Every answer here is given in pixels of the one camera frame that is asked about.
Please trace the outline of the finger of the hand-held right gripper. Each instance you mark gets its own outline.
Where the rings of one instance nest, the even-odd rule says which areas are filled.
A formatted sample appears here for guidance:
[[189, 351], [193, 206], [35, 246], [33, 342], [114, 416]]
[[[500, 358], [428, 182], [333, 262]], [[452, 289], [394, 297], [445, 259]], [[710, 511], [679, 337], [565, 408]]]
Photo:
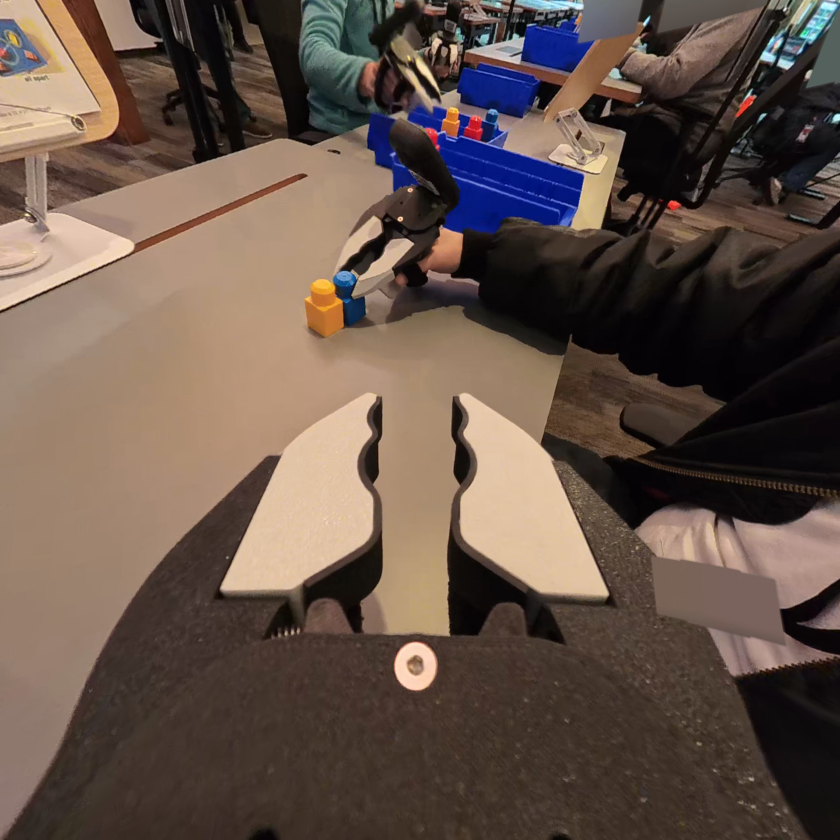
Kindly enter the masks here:
[[422, 244], [403, 237], [389, 239], [378, 256], [373, 256], [371, 251], [352, 268], [356, 281], [351, 298], [361, 299], [375, 291], [382, 291], [407, 266], [417, 263], [421, 256]]
[[389, 234], [381, 217], [370, 215], [348, 237], [338, 260], [338, 272], [351, 271], [355, 275], [380, 274], [375, 269], [383, 257]]

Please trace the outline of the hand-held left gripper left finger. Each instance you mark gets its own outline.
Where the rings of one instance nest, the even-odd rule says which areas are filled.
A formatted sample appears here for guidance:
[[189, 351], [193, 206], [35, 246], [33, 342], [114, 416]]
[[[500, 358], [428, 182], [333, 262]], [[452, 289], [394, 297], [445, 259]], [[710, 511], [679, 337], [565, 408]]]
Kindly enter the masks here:
[[219, 593], [285, 600], [295, 623], [314, 601], [359, 608], [382, 576], [382, 501], [375, 488], [382, 398], [362, 394], [283, 450]]

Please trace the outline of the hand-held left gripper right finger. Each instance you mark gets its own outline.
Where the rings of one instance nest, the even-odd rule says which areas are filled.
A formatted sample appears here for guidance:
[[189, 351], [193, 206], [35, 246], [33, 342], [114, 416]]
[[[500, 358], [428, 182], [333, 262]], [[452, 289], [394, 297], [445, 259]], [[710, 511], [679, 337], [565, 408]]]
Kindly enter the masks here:
[[537, 627], [556, 605], [606, 606], [611, 594], [551, 456], [478, 398], [453, 398], [448, 537], [450, 626], [477, 627], [513, 603]]

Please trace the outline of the person's right forearm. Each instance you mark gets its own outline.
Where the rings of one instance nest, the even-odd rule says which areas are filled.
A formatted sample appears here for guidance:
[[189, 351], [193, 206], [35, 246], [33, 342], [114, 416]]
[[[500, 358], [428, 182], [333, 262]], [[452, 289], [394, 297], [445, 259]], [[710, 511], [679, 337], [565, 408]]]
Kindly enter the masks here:
[[729, 402], [785, 372], [838, 398], [838, 232], [783, 247], [729, 227], [682, 245], [508, 219], [464, 232], [479, 299], [630, 372]]

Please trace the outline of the person's right hand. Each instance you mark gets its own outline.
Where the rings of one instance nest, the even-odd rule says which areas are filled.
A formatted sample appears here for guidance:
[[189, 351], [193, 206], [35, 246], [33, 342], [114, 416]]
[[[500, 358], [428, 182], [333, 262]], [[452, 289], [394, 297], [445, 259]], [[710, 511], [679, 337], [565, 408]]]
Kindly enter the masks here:
[[429, 253], [417, 263], [424, 273], [433, 272], [453, 277], [460, 266], [464, 252], [464, 236], [442, 227]]

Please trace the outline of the clear acrylic stand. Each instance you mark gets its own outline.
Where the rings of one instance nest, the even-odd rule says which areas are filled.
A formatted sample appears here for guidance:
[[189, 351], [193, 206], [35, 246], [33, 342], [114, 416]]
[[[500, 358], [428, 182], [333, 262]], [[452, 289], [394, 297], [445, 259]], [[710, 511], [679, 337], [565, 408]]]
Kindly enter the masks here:
[[554, 118], [561, 143], [549, 161], [586, 174], [601, 174], [606, 164], [605, 143], [593, 134], [577, 109], [566, 109]]

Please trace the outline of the person's white garment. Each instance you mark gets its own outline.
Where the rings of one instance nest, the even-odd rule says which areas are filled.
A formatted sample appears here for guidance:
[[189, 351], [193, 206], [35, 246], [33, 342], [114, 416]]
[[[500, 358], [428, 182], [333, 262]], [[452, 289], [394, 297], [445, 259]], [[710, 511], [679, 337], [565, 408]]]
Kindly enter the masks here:
[[[672, 505], [649, 516], [636, 533], [659, 557], [774, 579], [783, 609], [818, 595], [839, 578], [838, 500], [819, 500], [802, 518], [778, 526]], [[732, 676], [834, 658], [789, 636], [779, 645], [717, 629], [709, 634]]]

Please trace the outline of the black tripod stand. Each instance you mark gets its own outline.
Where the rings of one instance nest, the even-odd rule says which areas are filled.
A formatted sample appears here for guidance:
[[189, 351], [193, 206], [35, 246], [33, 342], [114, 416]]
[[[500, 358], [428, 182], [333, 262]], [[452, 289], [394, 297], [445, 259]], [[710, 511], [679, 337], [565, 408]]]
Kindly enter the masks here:
[[224, 3], [155, 1], [152, 7], [183, 97], [195, 143], [193, 156], [196, 162], [209, 161], [221, 154], [209, 108], [209, 94], [201, 79], [201, 64], [206, 66], [215, 85], [227, 146], [231, 152], [243, 150], [245, 136], [230, 66], [232, 42]]
[[838, 57], [838, 39], [834, 37], [833, 29], [838, 29], [838, 25], [825, 26], [820, 38], [803, 50], [791, 67], [774, 77], [769, 86], [759, 91], [758, 97], [744, 100], [743, 109], [732, 121], [729, 131], [715, 142], [714, 155], [700, 160], [705, 151], [695, 151], [690, 146], [689, 126], [685, 125], [678, 153], [661, 183], [648, 190], [641, 182], [627, 180], [618, 198], [624, 200], [638, 194], [642, 199], [626, 221], [626, 230], [634, 233], [654, 229], [670, 200], [680, 201], [687, 210], [696, 210], [724, 182], [743, 180], [749, 183], [749, 178], [757, 173], [762, 163], [752, 149], [750, 138], [764, 117], [786, 107], [804, 88], [838, 81], [827, 79], [833, 73], [830, 62], [826, 63], [817, 80], [812, 81], [824, 45], [828, 45], [830, 60]]

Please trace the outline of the tan document board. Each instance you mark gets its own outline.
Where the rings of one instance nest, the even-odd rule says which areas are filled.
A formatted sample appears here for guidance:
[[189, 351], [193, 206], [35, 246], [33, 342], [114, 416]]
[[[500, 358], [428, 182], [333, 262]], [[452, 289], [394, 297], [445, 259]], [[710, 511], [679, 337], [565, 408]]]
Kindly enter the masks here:
[[579, 111], [596, 94], [616, 63], [625, 56], [643, 27], [644, 23], [639, 22], [627, 35], [596, 40], [545, 108], [544, 122], [551, 123], [563, 111]]

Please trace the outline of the person's black jacket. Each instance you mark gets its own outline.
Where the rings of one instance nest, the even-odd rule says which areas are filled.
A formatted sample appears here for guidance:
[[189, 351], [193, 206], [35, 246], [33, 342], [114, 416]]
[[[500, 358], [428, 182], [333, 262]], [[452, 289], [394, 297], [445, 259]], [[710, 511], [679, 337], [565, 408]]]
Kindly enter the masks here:
[[[838, 409], [838, 398], [819, 399], [803, 379], [783, 371], [750, 387], [677, 443], [616, 467], [663, 502], [656, 511], [688, 505], [782, 525], [802, 518], [819, 500], [838, 500]], [[838, 581], [783, 609], [776, 581], [750, 575], [776, 585], [784, 633], [779, 645], [789, 636], [834, 655], [731, 676], [804, 829], [811, 838], [838, 838]]]

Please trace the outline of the instruction sheet on stand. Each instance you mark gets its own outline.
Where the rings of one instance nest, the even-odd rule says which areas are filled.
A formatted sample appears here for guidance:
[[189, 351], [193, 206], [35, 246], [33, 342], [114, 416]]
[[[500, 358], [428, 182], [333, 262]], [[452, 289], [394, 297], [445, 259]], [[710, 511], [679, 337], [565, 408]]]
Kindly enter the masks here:
[[109, 80], [62, 2], [36, 1], [64, 42], [101, 110], [81, 118], [3, 132], [1, 162], [25, 163], [24, 216], [2, 225], [1, 310], [63, 286], [133, 252], [134, 243], [70, 215], [48, 210], [49, 154], [107, 139], [119, 124]]

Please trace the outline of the brown wooden column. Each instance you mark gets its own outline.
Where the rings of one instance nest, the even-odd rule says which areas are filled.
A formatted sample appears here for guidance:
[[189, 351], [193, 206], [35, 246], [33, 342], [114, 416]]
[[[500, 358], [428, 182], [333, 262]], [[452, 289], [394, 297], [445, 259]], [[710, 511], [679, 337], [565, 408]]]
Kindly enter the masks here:
[[105, 25], [94, 1], [64, 1], [93, 55], [110, 82], [119, 106], [119, 125], [112, 140], [122, 145], [150, 141], [129, 83], [112, 48]]

